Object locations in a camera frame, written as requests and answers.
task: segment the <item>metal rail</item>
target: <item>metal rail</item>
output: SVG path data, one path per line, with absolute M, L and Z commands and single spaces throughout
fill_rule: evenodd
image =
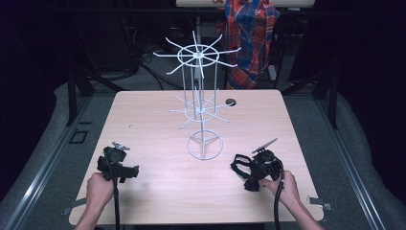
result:
M 42 191 L 44 190 L 48 180 L 51 178 L 52 173 L 56 168 L 56 164 L 58 163 L 62 155 L 63 148 L 69 141 L 69 137 L 75 133 L 76 126 L 79 124 L 79 118 L 82 116 L 87 106 L 90 104 L 90 101 L 91 98 L 83 98 L 82 102 L 79 105 L 77 119 L 72 123 L 71 126 L 66 127 L 62 135 L 59 137 L 59 140 L 56 142 L 54 151 L 45 160 L 29 189 L 24 194 L 24 197 L 9 219 L 5 229 L 22 229 L 24 227 L 24 224 L 28 216 L 30 215 L 31 210 L 41 196 Z
M 364 186 L 361 177 L 359 176 L 358 170 L 355 168 L 355 165 L 352 162 L 350 153 L 347 150 L 343 140 L 341 139 L 339 130 L 334 129 L 327 116 L 327 107 L 323 101 L 316 101 L 316 105 L 319 108 L 320 112 L 323 114 L 323 120 L 328 127 L 331 136 L 334 138 L 337 148 L 340 151 L 340 160 L 346 171 L 347 176 L 349 177 L 350 184 L 354 189 L 355 195 L 358 198 L 358 201 L 365 213 L 368 223 L 370 224 L 371 229 L 384 230 L 386 229 L 385 224 L 383 223 L 381 217 L 379 216 L 370 193 L 367 188 Z

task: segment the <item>controller strap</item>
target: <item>controller strap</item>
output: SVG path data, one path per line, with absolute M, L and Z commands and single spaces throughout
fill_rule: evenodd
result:
M 75 200 L 71 203 L 71 206 L 68 208 L 63 208 L 61 215 L 70 215 L 72 212 L 72 209 L 79 207 L 80 205 L 86 204 L 86 197 L 82 199 Z
M 258 192 L 259 182 L 250 181 L 248 179 L 250 177 L 250 174 L 239 169 L 238 165 L 249 167 L 250 170 L 252 170 L 255 168 L 255 164 L 253 163 L 253 161 L 245 155 L 236 154 L 233 163 L 231 163 L 231 169 L 246 180 L 244 183 L 245 190 L 250 192 Z

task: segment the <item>hand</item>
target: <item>hand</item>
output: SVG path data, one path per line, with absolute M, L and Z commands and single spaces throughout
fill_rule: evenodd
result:
M 280 182 L 280 178 L 276 181 L 262 179 L 259 181 L 259 184 L 267 187 L 272 194 L 275 195 Z M 301 229 L 324 229 L 302 204 L 295 176 L 290 171 L 284 172 L 284 183 L 281 191 L 280 202 L 292 214 L 293 218 L 295 218 L 295 220 L 298 222 Z
M 93 230 L 102 214 L 104 206 L 113 196 L 112 180 L 105 180 L 102 174 L 95 172 L 87 180 L 86 209 L 75 227 L 77 230 Z
M 87 180 L 86 206 L 95 210 L 103 209 L 113 196 L 113 181 L 105 180 L 102 174 L 95 172 Z
M 276 181 L 270 181 L 267 179 L 262 179 L 259 184 L 267 187 L 272 194 L 276 194 L 278 186 L 281 182 L 281 178 Z M 291 171 L 284 172 L 284 183 L 283 189 L 281 191 L 280 202 L 287 208 L 294 208 L 294 206 L 301 203 L 301 198 L 299 196 L 298 185 L 295 180 L 295 176 Z

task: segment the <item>dark background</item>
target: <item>dark background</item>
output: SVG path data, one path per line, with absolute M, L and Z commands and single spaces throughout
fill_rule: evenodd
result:
M 55 16 L 46 11 L 54 3 L 20 0 L 0 4 L 3 143 L 0 173 L 6 175 L 1 198 L 20 174 L 49 123 L 56 104 L 53 92 L 67 81 L 71 71 L 77 66 L 93 71 L 134 71 L 137 68 L 134 57 L 143 52 L 142 45 L 128 45 L 128 37 L 120 27 L 122 18 L 94 17 L 89 21 Z M 114 3 L 104 1 L 103 6 L 117 6 Z M 151 7 L 144 1 L 133 3 L 138 3 L 134 7 Z M 406 8 L 400 1 L 383 1 L 380 5 L 367 0 L 355 3 L 316 2 L 316 10 L 351 12 L 356 9 L 362 16 L 310 18 L 290 79 L 305 79 L 326 68 L 336 52 L 347 54 L 340 60 L 339 92 L 348 99 L 365 130 L 372 163 L 384 184 L 406 203 L 406 44 L 403 34 Z M 58 4 L 69 7 L 83 2 Z M 168 1 L 160 7 L 173 7 L 173 4 L 174 1 Z M 140 34 L 142 38 L 138 37 L 140 41 L 154 37 L 159 42 L 168 35 L 166 20 L 151 19 L 146 25 Z M 151 25 L 159 25 L 162 30 L 158 33 Z M 90 32 L 91 28 L 103 31 L 95 35 Z M 345 37 L 351 40 L 343 49 L 339 44 Z

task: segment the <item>black camera rig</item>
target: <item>black camera rig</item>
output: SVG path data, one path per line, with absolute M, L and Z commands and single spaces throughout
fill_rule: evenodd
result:
M 251 160 L 250 157 L 245 155 L 236 154 L 231 168 L 247 181 L 245 182 L 245 189 L 252 192 L 259 190 L 258 181 L 270 175 L 272 180 L 277 180 L 283 169 L 282 161 L 275 156 L 275 154 L 266 149 L 269 145 L 277 141 L 274 139 L 265 145 L 255 149 L 252 153 L 257 153 Z M 238 168 L 237 165 L 249 167 L 251 173 L 244 172 Z
M 127 178 L 137 177 L 139 166 L 130 168 L 120 163 L 126 157 L 124 150 L 129 150 L 129 148 L 115 142 L 113 142 L 113 145 L 114 148 L 104 148 L 104 156 L 100 156 L 98 160 L 98 170 L 102 173 L 104 179 L 110 180 L 113 177 L 119 177 L 120 183 L 124 183 Z

